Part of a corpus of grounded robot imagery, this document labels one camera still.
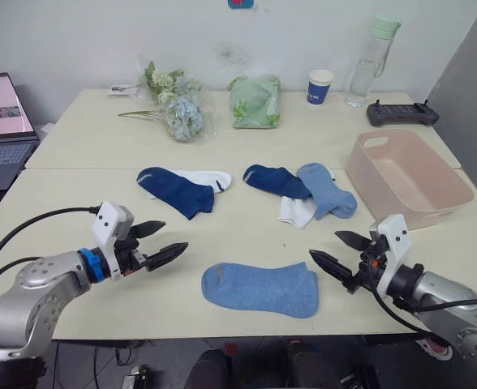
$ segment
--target water bottle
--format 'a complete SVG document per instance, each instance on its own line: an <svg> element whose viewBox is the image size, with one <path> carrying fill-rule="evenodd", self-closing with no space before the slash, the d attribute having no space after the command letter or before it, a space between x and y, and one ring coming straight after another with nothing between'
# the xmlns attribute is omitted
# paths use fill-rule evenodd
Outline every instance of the water bottle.
<svg viewBox="0 0 477 389"><path fill-rule="evenodd" d="M386 58L393 43L393 38L401 23L382 15L376 15L370 32L370 41L365 53L355 67L350 81L349 94L345 102L355 108L361 107L377 77L385 69Z"/></svg>

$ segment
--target laptop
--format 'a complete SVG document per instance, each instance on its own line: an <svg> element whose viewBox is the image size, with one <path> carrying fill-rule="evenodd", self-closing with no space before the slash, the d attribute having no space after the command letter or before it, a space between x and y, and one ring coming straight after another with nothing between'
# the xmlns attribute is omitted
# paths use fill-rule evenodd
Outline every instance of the laptop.
<svg viewBox="0 0 477 389"><path fill-rule="evenodd" d="M13 87L0 73L0 190L6 190L38 146L38 138Z"/></svg>

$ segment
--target paper cup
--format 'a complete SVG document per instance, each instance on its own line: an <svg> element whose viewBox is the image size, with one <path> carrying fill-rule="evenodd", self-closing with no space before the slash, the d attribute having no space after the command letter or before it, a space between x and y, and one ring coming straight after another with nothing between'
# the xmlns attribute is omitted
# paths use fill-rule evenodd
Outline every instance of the paper cup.
<svg viewBox="0 0 477 389"><path fill-rule="evenodd" d="M314 105L323 104L334 75L330 71L315 69L309 73L307 101Z"/></svg>

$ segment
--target bottle cap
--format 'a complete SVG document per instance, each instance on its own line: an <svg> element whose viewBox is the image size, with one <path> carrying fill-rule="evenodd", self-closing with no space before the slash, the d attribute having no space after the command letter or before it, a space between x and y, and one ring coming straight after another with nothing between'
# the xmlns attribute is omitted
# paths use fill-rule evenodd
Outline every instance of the bottle cap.
<svg viewBox="0 0 477 389"><path fill-rule="evenodd" d="M400 27L400 20L378 14L374 18L370 34L380 39L392 39Z"/></svg>

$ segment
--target laptop keyboard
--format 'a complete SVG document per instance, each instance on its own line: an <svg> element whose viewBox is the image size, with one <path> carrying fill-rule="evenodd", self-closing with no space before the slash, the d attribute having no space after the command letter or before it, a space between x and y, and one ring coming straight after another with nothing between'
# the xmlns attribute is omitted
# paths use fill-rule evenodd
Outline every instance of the laptop keyboard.
<svg viewBox="0 0 477 389"><path fill-rule="evenodd" d="M31 146L32 143L0 144L0 165L18 164Z"/></svg>

